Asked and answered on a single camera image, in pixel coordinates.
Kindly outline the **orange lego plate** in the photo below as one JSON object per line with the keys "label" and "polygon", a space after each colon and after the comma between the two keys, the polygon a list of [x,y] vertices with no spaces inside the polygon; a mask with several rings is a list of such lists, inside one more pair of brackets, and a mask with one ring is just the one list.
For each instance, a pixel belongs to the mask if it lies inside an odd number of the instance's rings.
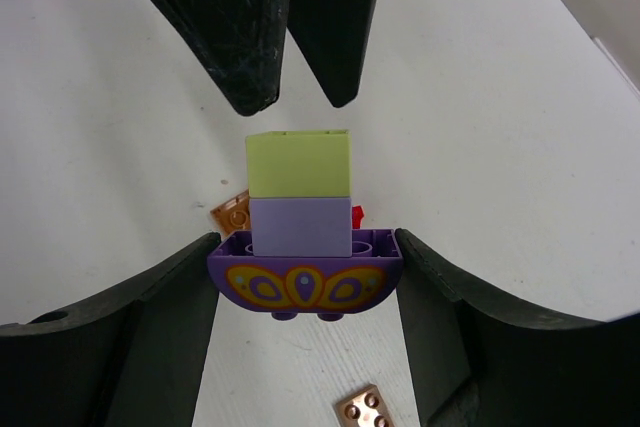
{"label": "orange lego plate", "polygon": [[368,384],[334,405],[342,427],[394,427],[391,414],[378,387]]}

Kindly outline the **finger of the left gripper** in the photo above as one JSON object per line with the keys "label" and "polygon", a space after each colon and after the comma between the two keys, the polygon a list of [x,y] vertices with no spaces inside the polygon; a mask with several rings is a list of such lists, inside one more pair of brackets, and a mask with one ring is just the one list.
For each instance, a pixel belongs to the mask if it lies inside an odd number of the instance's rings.
{"label": "finger of the left gripper", "polygon": [[151,0],[242,116],[279,97],[289,0]]}
{"label": "finger of the left gripper", "polygon": [[290,0],[288,29],[329,102],[358,94],[377,0]]}

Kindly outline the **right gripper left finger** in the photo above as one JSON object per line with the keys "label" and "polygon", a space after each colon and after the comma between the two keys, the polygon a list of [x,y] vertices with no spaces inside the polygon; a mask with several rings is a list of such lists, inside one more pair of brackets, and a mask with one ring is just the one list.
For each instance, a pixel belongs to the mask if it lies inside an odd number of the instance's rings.
{"label": "right gripper left finger", "polygon": [[219,292],[209,233],[160,264],[1,327],[4,426],[189,426]]}

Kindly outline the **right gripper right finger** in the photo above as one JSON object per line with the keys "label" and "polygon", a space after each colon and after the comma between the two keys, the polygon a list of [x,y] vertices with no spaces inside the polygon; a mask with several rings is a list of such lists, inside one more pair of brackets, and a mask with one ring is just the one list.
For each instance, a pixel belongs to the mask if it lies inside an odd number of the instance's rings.
{"label": "right gripper right finger", "polygon": [[597,321],[520,299],[411,232],[397,299],[423,426],[635,426],[639,318]]}

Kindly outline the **purple lego assembly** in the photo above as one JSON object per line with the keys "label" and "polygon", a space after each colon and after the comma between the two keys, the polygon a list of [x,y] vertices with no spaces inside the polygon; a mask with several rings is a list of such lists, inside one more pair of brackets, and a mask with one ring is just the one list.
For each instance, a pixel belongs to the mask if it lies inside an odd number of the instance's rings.
{"label": "purple lego assembly", "polygon": [[237,231],[207,258],[217,289],[234,304],[287,320],[336,320],[369,310],[397,287],[404,260],[390,229],[356,229],[349,257],[259,257],[252,235]]}

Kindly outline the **orange lego brick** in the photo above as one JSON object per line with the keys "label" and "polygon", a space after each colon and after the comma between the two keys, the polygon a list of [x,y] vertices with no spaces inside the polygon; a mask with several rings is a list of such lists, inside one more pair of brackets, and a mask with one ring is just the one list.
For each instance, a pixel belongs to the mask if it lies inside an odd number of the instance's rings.
{"label": "orange lego brick", "polygon": [[239,230],[250,230],[249,191],[245,190],[210,211],[210,216],[224,237]]}

